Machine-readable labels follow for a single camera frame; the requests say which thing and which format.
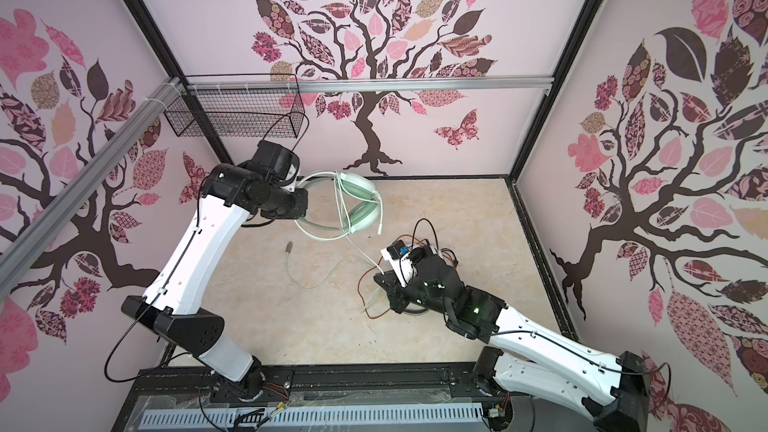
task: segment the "black frame post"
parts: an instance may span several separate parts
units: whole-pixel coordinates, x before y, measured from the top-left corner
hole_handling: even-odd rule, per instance
[[[571,31],[571,35],[568,37],[568,42],[565,43],[562,55],[557,66],[554,68],[554,81],[552,82],[552,88],[539,104],[534,118],[531,121],[531,126],[528,128],[528,132],[523,139],[523,145],[520,147],[520,153],[514,159],[514,165],[512,171],[509,173],[509,177],[515,182],[520,178],[520,174],[523,172],[523,167],[528,161],[528,157],[531,155],[539,133],[544,128],[544,123],[547,121],[554,101],[557,99],[560,90],[565,84],[565,80],[568,78],[568,73],[571,71],[571,66],[576,59],[576,55],[581,50],[581,46],[584,44],[584,39],[587,37],[590,26],[600,10],[600,6],[603,4],[603,0],[585,0],[584,5],[581,7],[576,24]]]
[[[136,24],[139,25],[141,32],[144,34],[144,37],[146,37],[147,42],[149,43],[150,47],[152,47],[155,55],[158,56],[158,60],[165,69],[166,73],[171,77],[178,77],[181,85],[187,89],[189,85],[187,77],[184,75],[184,72],[181,70],[179,63],[176,61],[176,57],[174,57],[174,54],[170,51],[168,42],[165,41],[163,34],[158,28],[158,24],[154,22],[154,19],[152,18],[147,5],[143,0],[123,0],[123,2],[125,2],[125,5],[128,7],[130,14],[136,21]],[[208,143],[214,150],[214,153],[216,154],[216,157],[218,157],[219,162],[225,162],[228,164],[233,163],[230,153],[226,150],[224,143],[221,141],[221,138],[214,130],[213,124],[210,123],[210,120],[203,111],[203,107],[197,100],[197,97],[190,94],[185,94],[184,101],[187,103],[187,107],[192,113],[192,117],[194,117],[195,121],[200,126],[200,130],[203,131],[206,139],[208,139]]]

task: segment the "beige leaf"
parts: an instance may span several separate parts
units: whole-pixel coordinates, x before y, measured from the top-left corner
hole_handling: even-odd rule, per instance
[[[406,34],[402,36],[402,38],[405,40],[421,39],[429,32],[429,29],[432,28],[432,22],[435,21],[432,19],[424,19],[420,22],[417,22],[416,24],[411,25],[406,31]]]
[[[74,137],[74,115],[69,102],[64,102],[56,108],[56,113],[51,120],[53,129],[53,141],[56,147],[65,144]]]
[[[768,239],[768,210],[762,208],[731,208],[744,230],[762,239]]]

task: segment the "pink flower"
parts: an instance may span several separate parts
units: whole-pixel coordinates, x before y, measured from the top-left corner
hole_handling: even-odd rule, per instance
[[[0,68],[16,87],[16,79],[24,72],[45,69],[42,59],[50,46],[46,40],[34,36],[37,25],[32,14],[16,9],[13,17],[15,25],[0,18]]]
[[[576,157],[575,165],[580,172],[589,172],[602,166],[609,157],[600,151],[600,142],[596,136],[580,134],[578,142],[568,146],[568,156]]]
[[[694,15],[696,28],[702,34],[720,38],[728,21],[728,5],[725,0],[694,0],[690,12]]]

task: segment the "headphones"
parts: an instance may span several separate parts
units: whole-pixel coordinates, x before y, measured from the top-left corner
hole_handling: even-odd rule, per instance
[[[319,178],[310,182],[310,179],[315,177]],[[339,222],[341,223],[341,227],[322,226],[310,222],[309,220],[306,220],[306,218],[299,218],[296,220],[296,225],[302,232],[304,232],[304,234],[320,241],[327,242],[337,240],[363,230],[364,228],[368,228],[375,223],[378,218],[379,235],[381,235],[384,219],[384,204],[381,195],[376,190],[376,186],[373,185],[373,182],[365,177],[360,177],[357,174],[323,170],[311,173],[307,177],[304,177],[298,184],[296,184],[296,187],[303,186],[304,189],[309,189],[323,182],[334,182],[336,206],[339,212]],[[346,204],[344,203],[343,194],[357,198],[362,202],[352,210],[348,211]],[[331,238],[317,237],[307,232],[300,222],[322,230],[340,230],[341,234]]]

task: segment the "wall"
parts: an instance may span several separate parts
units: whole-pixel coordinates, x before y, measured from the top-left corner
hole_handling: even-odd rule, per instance
[[[302,80],[549,75],[584,2],[145,1],[187,74],[295,72]],[[505,174],[540,94],[305,94],[312,127],[297,150],[312,152],[302,158],[307,171]],[[224,142],[241,160],[257,139]]]
[[[582,339],[648,430],[764,430],[768,0],[608,0],[521,178]]]
[[[2,1],[0,250],[164,78],[121,0]],[[4,430],[111,427],[130,388],[102,373],[130,323],[120,305],[168,260],[194,213],[183,190],[193,195],[213,164],[202,139],[177,139],[159,120],[0,304]],[[151,366],[160,347],[131,332],[110,373]]]

